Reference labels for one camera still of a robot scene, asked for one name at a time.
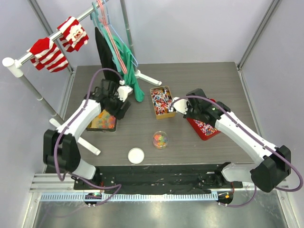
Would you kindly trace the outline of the gold tin of gummy candies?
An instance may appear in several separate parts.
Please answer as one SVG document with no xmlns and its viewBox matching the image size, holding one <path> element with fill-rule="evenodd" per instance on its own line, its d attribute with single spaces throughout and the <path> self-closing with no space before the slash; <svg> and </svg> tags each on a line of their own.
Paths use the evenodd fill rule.
<svg viewBox="0 0 304 228">
<path fill-rule="evenodd" d="M 91 132 L 115 132 L 117 127 L 117 119 L 103 110 L 91 123 L 87 126 L 87 130 Z"/>
</svg>

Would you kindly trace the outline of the red tin of swirl lollipops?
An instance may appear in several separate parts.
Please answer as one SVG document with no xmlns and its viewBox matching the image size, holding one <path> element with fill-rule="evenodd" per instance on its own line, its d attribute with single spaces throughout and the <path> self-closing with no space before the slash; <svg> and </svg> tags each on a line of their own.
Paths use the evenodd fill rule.
<svg viewBox="0 0 304 228">
<path fill-rule="evenodd" d="M 220 134 L 220 131 L 212 127 L 210 124 L 206 124 L 205 122 L 201 122 L 191 118 L 186 118 L 186 120 L 189 122 L 196 134 L 203 141 L 207 141 L 212 137 Z"/>
</svg>

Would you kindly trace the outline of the white jar lid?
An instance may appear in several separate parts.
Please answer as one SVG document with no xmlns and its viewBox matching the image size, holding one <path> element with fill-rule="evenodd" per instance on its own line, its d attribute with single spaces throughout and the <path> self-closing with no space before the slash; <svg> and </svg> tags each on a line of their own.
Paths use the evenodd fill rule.
<svg viewBox="0 0 304 228">
<path fill-rule="evenodd" d="M 128 160 L 132 164 L 140 164 L 144 160 L 144 152 L 140 148 L 132 148 L 128 152 Z"/>
</svg>

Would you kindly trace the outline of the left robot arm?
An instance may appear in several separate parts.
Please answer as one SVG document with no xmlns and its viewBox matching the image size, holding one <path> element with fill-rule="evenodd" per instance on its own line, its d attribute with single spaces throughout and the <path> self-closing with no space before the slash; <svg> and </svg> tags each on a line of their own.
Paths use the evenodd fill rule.
<svg viewBox="0 0 304 228">
<path fill-rule="evenodd" d="M 81 158 L 78 140 L 87 126 L 102 111 L 121 120 L 131 103 L 133 89 L 123 82 L 103 79 L 100 86 L 89 89 L 79 108 L 55 130 L 46 130 L 43 138 L 43 162 L 59 173 L 69 172 L 85 179 L 85 185 L 95 190 L 101 184 L 97 168 Z"/>
</svg>

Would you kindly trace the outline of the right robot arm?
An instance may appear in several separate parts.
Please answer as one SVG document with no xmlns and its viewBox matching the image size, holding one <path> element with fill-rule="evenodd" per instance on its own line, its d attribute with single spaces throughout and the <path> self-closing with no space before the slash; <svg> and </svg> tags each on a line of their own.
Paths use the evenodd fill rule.
<svg viewBox="0 0 304 228">
<path fill-rule="evenodd" d="M 231 182 L 251 182 L 264 192 L 280 189 L 291 174 L 291 152 L 282 145 L 270 143 L 246 126 L 224 103 L 207 98 L 202 89 L 195 89 L 183 98 L 174 98 L 172 106 L 184 118 L 204 122 L 235 142 L 251 159 L 252 164 L 229 161 L 214 176 L 217 186 Z"/>
</svg>

